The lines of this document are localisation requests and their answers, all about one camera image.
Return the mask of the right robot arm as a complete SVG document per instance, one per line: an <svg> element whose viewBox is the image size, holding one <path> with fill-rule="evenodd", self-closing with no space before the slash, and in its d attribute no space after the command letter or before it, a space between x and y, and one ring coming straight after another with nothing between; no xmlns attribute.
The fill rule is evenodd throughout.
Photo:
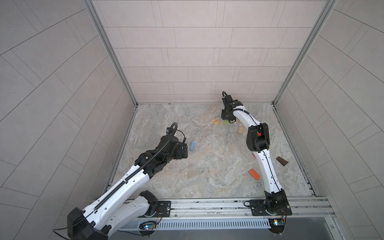
<svg viewBox="0 0 384 240"><path fill-rule="evenodd" d="M222 96L224 104L222 119L231 123L240 120L248 129L246 144L257 159L261 169L266 196L264 203L266 212L272 216L291 215L292 211L286 193L278 180L272 163L268 125L256 120L240 101L234 100L226 92L222 92Z"/></svg>

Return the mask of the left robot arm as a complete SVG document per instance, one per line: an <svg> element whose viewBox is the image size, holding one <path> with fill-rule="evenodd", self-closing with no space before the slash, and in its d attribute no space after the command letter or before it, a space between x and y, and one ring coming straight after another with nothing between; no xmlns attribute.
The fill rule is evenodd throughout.
<svg viewBox="0 0 384 240"><path fill-rule="evenodd" d="M128 222L151 217L158 199L144 191L126 204L126 200L171 160L188 157L188 145L171 134L161 137L159 145L137 158L129 171L100 198L84 209L74 208L67 216L67 235L71 240L107 240Z"/></svg>

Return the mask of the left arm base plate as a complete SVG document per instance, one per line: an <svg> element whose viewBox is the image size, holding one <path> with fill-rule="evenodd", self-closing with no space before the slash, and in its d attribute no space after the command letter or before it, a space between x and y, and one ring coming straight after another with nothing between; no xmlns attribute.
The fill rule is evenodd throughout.
<svg viewBox="0 0 384 240"><path fill-rule="evenodd" d="M141 218L169 217L171 211L171 201L157 201L150 204L147 212Z"/></svg>

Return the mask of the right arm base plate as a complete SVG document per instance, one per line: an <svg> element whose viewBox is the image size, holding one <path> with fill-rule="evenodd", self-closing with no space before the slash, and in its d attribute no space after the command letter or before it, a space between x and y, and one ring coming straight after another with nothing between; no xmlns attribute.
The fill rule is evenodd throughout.
<svg viewBox="0 0 384 240"><path fill-rule="evenodd" d="M253 216L291 216L292 210L288 206L267 210L265 200L249 200L244 202L244 206L249 208Z"/></svg>

